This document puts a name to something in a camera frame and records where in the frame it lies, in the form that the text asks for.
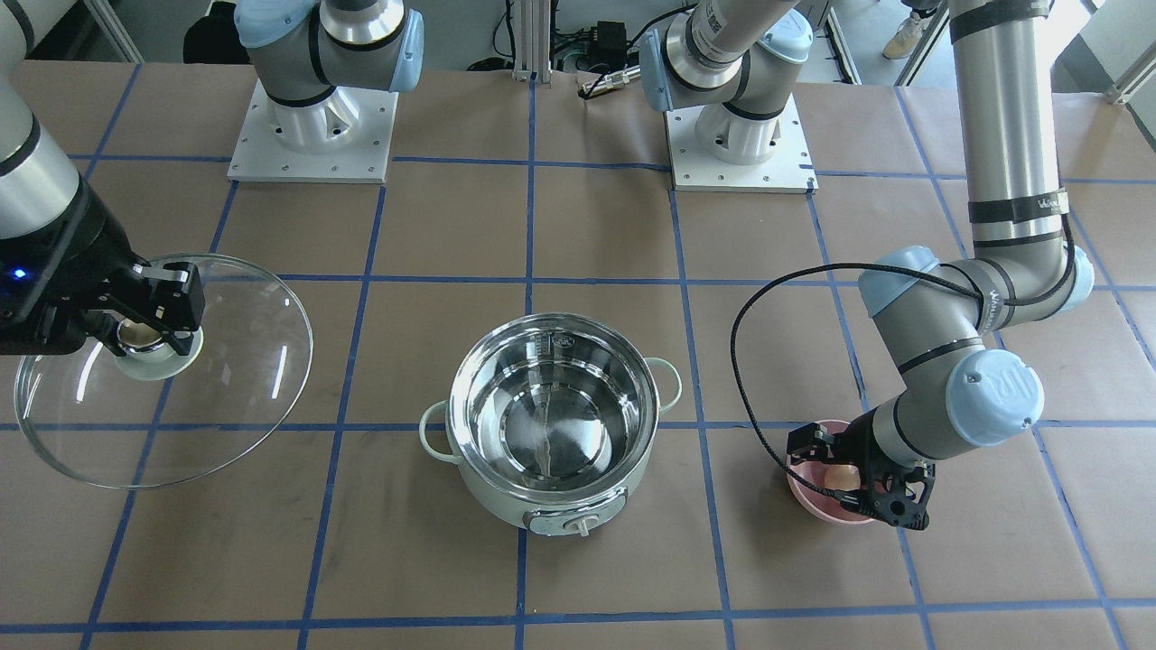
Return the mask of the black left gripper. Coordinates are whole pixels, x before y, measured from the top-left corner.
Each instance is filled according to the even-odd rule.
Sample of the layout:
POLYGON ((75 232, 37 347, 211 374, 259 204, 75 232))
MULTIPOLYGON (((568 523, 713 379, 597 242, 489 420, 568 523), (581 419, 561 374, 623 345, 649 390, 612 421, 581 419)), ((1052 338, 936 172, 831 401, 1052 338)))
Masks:
POLYGON ((876 412, 864 413, 847 424, 801 424, 788 434, 786 455, 791 465, 801 461, 850 464, 849 446, 842 433, 862 442, 864 487, 838 492, 837 501, 849 514, 864 515, 896 527, 925 530, 929 526, 929 494, 936 485, 933 461, 909 466, 892 461, 875 440, 872 420, 876 412))

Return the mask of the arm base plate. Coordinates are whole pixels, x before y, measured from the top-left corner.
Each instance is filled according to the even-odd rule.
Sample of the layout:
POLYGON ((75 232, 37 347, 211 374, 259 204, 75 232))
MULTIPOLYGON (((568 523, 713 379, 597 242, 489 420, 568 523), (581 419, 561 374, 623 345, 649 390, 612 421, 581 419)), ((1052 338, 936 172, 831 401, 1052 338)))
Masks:
POLYGON ((732 115, 722 104, 679 108, 664 117, 673 189, 755 193, 818 189, 793 96, 769 120, 732 115))
POLYGON ((255 84, 228 164, 239 182, 387 180, 397 93, 338 87, 312 108, 286 108, 255 84))

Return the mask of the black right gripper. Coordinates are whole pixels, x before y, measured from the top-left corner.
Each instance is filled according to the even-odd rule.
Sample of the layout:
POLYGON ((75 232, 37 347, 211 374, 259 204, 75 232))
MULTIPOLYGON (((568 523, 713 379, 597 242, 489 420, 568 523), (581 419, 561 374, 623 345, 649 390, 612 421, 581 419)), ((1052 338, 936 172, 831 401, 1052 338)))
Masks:
POLYGON ((14 207, 3 194, 5 357, 67 355, 87 337, 126 357, 118 313, 96 308, 105 283, 136 265, 144 281, 139 313, 173 333, 200 328, 205 291, 197 264, 149 265, 86 180, 62 209, 34 207, 34 217, 8 217, 14 207))

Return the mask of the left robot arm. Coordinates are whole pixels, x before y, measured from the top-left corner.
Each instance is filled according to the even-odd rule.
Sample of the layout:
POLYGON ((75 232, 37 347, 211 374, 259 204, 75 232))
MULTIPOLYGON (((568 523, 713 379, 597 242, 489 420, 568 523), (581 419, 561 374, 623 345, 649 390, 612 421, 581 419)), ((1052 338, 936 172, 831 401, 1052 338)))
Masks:
MULTIPOLYGON (((975 256, 940 263, 907 246, 858 264, 864 309, 904 390, 842 433, 812 422, 773 459, 799 486, 847 514, 928 527, 938 461, 995 446, 1042 416, 1038 375, 992 330, 1047 320, 1094 291, 1094 264, 1073 242, 1058 173, 1045 1, 950 1, 948 28, 965 138, 975 256)), ((776 131, 812 49, 793 1, 702 1, 639 35, 640 87, 670 125, 694 108, 691 152, 722 172, 758 172, 780 156, 776 131)))

